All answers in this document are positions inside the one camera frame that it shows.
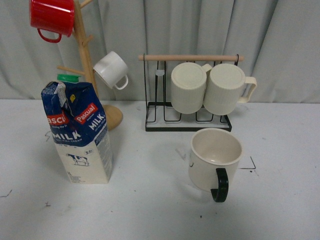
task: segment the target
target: black handle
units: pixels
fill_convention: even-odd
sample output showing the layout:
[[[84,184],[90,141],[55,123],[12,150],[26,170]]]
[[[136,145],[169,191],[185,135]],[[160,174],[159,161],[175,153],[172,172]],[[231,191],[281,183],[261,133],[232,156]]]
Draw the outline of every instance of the black handle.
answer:
[[[223,203],[227,199],[229,190],[228,175],[225,168],[216,168],[215,170],[218,176],[218,189],[211,189],[211,194],[216,203]]]

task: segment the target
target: red mug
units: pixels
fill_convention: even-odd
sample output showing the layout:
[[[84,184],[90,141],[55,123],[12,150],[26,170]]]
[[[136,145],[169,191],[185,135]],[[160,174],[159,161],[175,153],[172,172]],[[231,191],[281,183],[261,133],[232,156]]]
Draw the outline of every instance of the red mug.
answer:
[[[62,35],[70,37],[74,27],[75,6],[73,0],[29,0],[30,25],[37,28],[40,37],[49,43],[58,43]],[[59,34],[50,39],[41,30]]]

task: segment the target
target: white mug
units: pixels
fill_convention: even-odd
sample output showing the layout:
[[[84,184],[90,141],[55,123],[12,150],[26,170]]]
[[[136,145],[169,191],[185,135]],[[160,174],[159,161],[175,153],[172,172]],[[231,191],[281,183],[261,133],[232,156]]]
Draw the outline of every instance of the white mug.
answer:
[[[182,114],[193,114],[203,105],[209,64],[200,66],[193,62],[177,65],[171,73],[171,104]]]
[[[103,82],[109,87],[122,90],[128,85],[127,73],[129,68],[122,58],[114,51],[109,52],[102,58],[93,69],[102,78]],[[122,86],[116,84],[125,77],[125,83]]]
[[[246,96],[241,96],[244,84],[251,84]],[[244,71],[236,65],[222,63],[210,71],[203,105],[210,113],[227,115],[231,113],[236,103],[246,103],[257,87],[257,80],[245,76]]]
[[[242,155],[240,141],[230,132],[201,129],[191,138],[189,177],[198,188],[211,192],[215,202],[222,203]]]

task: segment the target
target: milk carton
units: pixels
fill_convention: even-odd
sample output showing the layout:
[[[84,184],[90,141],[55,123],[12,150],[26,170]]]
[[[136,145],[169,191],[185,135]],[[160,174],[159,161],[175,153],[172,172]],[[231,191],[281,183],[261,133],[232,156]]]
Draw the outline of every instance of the milk carton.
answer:
[[[107,184],[113,154],[106,114],[92,84],[53,81],[42,90],[41,98],[70,181]]]

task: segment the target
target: gray curtain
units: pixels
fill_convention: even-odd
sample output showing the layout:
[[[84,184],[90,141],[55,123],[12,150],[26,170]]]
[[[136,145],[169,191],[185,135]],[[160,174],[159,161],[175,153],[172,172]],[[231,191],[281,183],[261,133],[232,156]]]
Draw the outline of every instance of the gray curtain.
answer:
[[[81,12],[86,34],[94,36],[92,64],[115,51],[129,67],[123,90],[96,76],[101,100],[145,99],[138,61],[144,53],[240,54],[239,67],[257,79],[252,102],[320,103],[318,0],[93,0]],[[0,53],[1,99],[40,99],[49,81],[67,73],[58,65],[82,70],[73,36],[57,44],[42,40],[30,26],[26,0],[0,1]],[[176,64],[168,63],[167,81]],[[152,90],[156,62],[146,67]]]

